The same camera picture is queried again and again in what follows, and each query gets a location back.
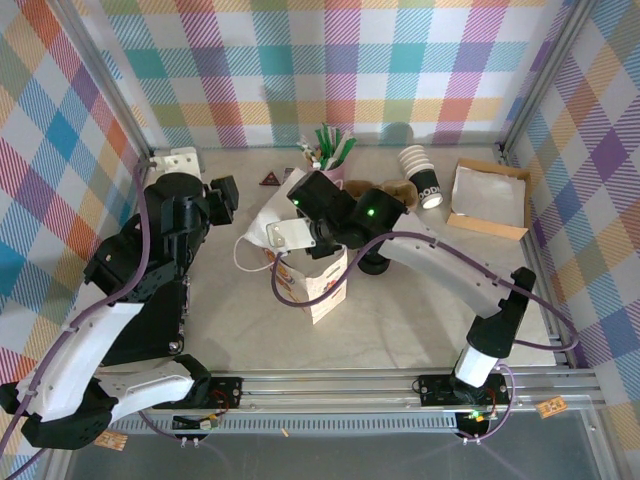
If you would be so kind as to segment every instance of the cup of straws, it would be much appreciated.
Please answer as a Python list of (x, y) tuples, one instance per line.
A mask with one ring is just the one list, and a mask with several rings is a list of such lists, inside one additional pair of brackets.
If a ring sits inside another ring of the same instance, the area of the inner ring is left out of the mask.
[(316, 130), (318, 145), (313, 148), (306, 137), (300, 137), (297, 143), (302, 151), (309, 171), (320, 170), (338, 188), (344, 186), (345, 160), (353, 149), (356, 139), (350, 131), (342, 133), (339, 128), (330, 127), (326, 123)]

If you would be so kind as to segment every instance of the stack of paper cups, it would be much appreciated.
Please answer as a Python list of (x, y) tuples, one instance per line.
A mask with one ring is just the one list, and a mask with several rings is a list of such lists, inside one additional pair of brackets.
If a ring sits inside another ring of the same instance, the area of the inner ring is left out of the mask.
[(398, 161), (404, 178), (411, 181), (418, 189), (422, 208), (434, 208), (440, 205), (443, 200), (440, 184), (424, 147), (414, 145), (405, 148), (398, 155)]

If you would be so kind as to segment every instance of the plaid wall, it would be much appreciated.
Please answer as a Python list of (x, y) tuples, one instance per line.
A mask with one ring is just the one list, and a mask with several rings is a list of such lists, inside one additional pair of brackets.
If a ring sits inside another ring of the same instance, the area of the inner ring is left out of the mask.
[(494, 143), (573, 0), (75, 0), (154, 146)]
[[(0, 2), (0, 383), (33, 368), (128, 218), (137, 157), (45, 0)], [(0, 478), (32, 452), (14, 435)]]
[(640, 2), (598, 4), (516, 154), (558, 301), (640, 478)]

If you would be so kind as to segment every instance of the white cable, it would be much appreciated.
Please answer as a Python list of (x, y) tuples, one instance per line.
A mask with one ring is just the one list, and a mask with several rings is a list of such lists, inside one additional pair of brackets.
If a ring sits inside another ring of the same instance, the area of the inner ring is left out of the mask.
[(244, 268), (242, 265), (240, 265), (238, 263), (238, 257), (236, 256), (236, 252), (238, 250), (238, 244), (240, 243), (240, 240), (242, 240), (244, 238), (244, 236), (240, 236), (238, 237), (238, 240), (236, 240), (236, 243), (233, 245), (233, 263), (236, 264), (236, 267), (238, 267), (240, 270), (242, 270), (243, 272), (247, 272), (247, 273), (255, 273), (255, 272), (261, 272), (263, 270), (266, 270), (267, 268), (269, 268), (271, 265), (273, 265), (273, 262), (271, 262), (268, 265), (265, 265), (264, 267), (260, 267), (260, 268), (254, 268), (254, 269), (250, 269), (250, 268)]

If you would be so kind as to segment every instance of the colorful plaid pattern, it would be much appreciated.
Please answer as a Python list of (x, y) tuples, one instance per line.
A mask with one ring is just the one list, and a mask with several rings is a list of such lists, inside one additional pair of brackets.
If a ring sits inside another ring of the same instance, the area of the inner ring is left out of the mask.
[(493, 143), (572, 3), (84, 1), (149, 142), (204, 148), (291, 146), (322, 121), (361, 144)]
[(640, 478), (640, 3), (602, 1), (526, 137), (534, 231)]
[[(34, 367), (69, 312), (87, 259), (129, 217), (137, 158), (45, 0), (3, 1), (0, 383)], [(0, 412), (0, 432), (8, 423)], [(12, 437), (0, 477), (33, 452)]]

